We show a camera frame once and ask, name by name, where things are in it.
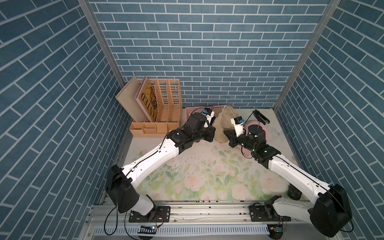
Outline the beige baseball cap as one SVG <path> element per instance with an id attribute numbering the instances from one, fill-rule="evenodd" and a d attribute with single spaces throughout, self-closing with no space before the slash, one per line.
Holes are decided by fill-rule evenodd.
<path id="1" fill-rule="evenodd" d="M 224 130 L 234 130 L 235 127 L 231 123 L 231 119 L 238 117 L 239 113 L 232 107 L 225 105 L 216 117 L 213 127 L 216 129 L 214 139 L 215 141 L 224 144 L 229 140 L 224 134 Z"/>

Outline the pink baseball cap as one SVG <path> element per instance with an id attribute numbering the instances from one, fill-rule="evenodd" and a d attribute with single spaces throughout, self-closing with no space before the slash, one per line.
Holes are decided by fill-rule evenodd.
<path id="1" fill-rule="evenodd" d="M 256 125 L 256 126 L 259 126 L 260 128 L 262 128 L 265 131 L 265 133 L 266 133 L 266 139 L 269 137 L 269 132 L 268 132 L 267 127 L 263 123 L 259 123 L 258 121 L 251 121 L 251 122 L 247 122 L 245 124 L 246 134 L 248 134 L 249 127 L 252 126 L 252 125 Z"/>

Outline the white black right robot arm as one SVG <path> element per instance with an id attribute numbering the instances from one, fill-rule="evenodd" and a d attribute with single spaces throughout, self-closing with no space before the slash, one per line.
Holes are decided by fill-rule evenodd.
<path id="1" fill-rule="evenodd" d="M 265 201 L 266 218 L 290 217 L 311 223 L 324 236 L 332 238 L 352 221 L 352 211 L 346 190 L 323 182 L 297 167 L 276 148 L 267 144 L 266 132 L 250 125 L 246 135 L 241 126 L 225 130 L 230 147 L 240 146 L 266 169 L 275 172 L 295 187 L 308 201 L 275 195 Z"/>

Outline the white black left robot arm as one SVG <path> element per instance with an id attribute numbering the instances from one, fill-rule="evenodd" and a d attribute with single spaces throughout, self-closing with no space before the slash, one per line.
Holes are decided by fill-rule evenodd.
<path id="1" fill-rule="evenodd" d="M 192 113 L 186 123 L 166 134 L 162 142 L 136 161 L 112 166 L 107 175 L 106 192 L 119 213 L 134 211 L 146 216 L 155 208 L 153 201 L 137 192 L 137 187 L 154 170 L 192 147 L 195 142 L 214 140 L 212 109 Z"/>

